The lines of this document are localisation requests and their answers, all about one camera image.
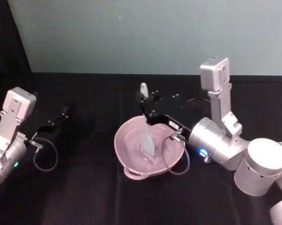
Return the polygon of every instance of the cable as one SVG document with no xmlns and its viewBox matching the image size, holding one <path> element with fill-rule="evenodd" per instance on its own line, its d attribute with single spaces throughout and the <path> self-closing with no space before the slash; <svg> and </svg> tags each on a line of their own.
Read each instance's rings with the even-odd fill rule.
<svg viewBox="0 0 282 225">
<path fill-rule="evenodd" d="M 166 137 L 165 140 L 163 141 L 163 144 L 162 144 L 161 157 L 162 157 L 163 163 L 164 163 L 164 165 L 166 166 L 167 170 L 168 170 L 170 173 L 172 173 L 172 174 L 174 174 L 174 175 L 183 175 L 183 174 L 185 174 L 186 172 L 188 172 L 188 170 L 190 169 L 190 156 L 189 156 L 189 153 L 188 153 L 186 147 L 184 147 L 184 152 L 185 152 L 185 155 L 186 155 L 186 158 L 187 158 L 187 167 L 186 167 L 186 169 L 185 169 L 184 171 L 182 171 L 182 172 L 174 172 L 174 171 L 172 171 L 172 170 L 169 168 L 169 166 L 167 165 L 167 163 L 166 163 L 166 161 L 165 161 L 165 158 L 164 158 L 164 145 L 165 145 L 167 139 L 170 138 L 170 137 L 171 137 L 171 135 L 168 136 L 168 137 Z M 183 138 L 183 137 L 178 137 L 178 138 L 179 138 L 180 140 L 186 142 L 185 138 Z"/>
<path fill-rule="evenodd" d="M 50 168 L 50 169 L 43 169 L 43 168 L 41 168 L 40 166 L 37 165 L 37 163 L 36 163 L 36 156 L 37 156 L 38 150 L 35 152 L 34 157 L 33 157 L 33 163 L 34 163 L 35 167 L 36 167 L 38 170 L 40 170 L 40 171 L 42 171 L 42 172 L 49 172 L 49 171 L 52 171 L 54 168 L 56 168 L 56 166 L 57 166 L 57 164 L 58 164 L 58 159 L 59 159 L 59 157 L 58 157 L 58 151 L 57 151 L 55 145 L 54 145 L 51 141 L 49 141 L 49 140 L 47 140 L 47 139 L 45 139 L 45 138 L 35 137 L 34 139 L 37 139 L 37 140 L 39 139 L 39 140 L 43 140 L 43 141 L 48 142 L 48 143 L 53 147 L 53 149 L 55 150 L 55 153 L 56 153 L 56 162 L 55 162 L 55 165 L 53 165 L 53 167 Z"/>
</svg>

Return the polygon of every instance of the plastic spatula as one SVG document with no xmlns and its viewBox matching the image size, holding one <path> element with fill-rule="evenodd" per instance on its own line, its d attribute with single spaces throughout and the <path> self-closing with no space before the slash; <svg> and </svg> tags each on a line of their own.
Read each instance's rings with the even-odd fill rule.
<svg viewBox="0 0 282 225">
<path fill-rule="evenodd" d="M 144 95 L 144 97 L 148 98 L 148 89 L 146 83 L 141 83 L 140 92 Z M 156 155 L 155 145 L 149 134 L 149 125 L 146 122 L 147 119 L 145 115 L 143 115 L 143 117 L 144 117 L 144 134 L 141 141 L 141 150 L 144 153 L 154 157 Z"/>
</svg>

